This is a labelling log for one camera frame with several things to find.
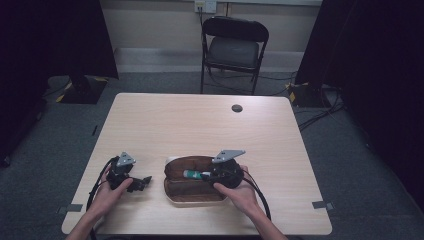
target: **black folding chair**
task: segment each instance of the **black folding chair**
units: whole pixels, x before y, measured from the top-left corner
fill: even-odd
[[[206,37],[213,39],[208,46]],[[202,26],[202,79],[203,93],[205,67],[252,73],[252,95],[255,93],[259,70],[269,33],[259,22],[216,16],[205,20]]]

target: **chair seat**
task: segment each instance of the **chair seat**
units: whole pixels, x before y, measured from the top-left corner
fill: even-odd
[[[259,44],[230,38],[212,39],[206,62],[254,69],[258,62]]]

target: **wall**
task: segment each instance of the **wall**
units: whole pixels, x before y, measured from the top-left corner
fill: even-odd
[[[101,4],[114,48],[201,49],[193,1],[101,0]],[[228,15],[264,24],[270,32],[268,51],[303,52],[319,11],[319,6],[311,5],[229,3]],[[226,12],[227,3],[218,3],[216,15]]]

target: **wooden table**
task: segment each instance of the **wooden table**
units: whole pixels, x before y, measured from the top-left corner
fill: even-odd
[[[243,111],[232,111],[234,104]],[[258,234],[229,199],[178,207],[165,195],[168,157],[216,156],[222,149],[246,150],[236,161],[249,167],[283,233],[332,231],[326,209],[312,206],[322,197],[286,98],[122,93],[115,98],[72,201],[83,204],[83,211],[67,213],[63,232],[69,233],[85,212],[88,193],[105,163],[125,151],[137,160],[130,175],[153,179],[144,191],[125,193],[98,224],[98,233]]]

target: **electrical outlet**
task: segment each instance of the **electrical outlet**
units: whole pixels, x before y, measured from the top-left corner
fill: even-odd
[[[216,1],[206,1],[206,13],[216,13]]]
[[[194,1],[194,12],[200,12],[199,9],[202,9],[202,12],[206,12],[205,1]]]

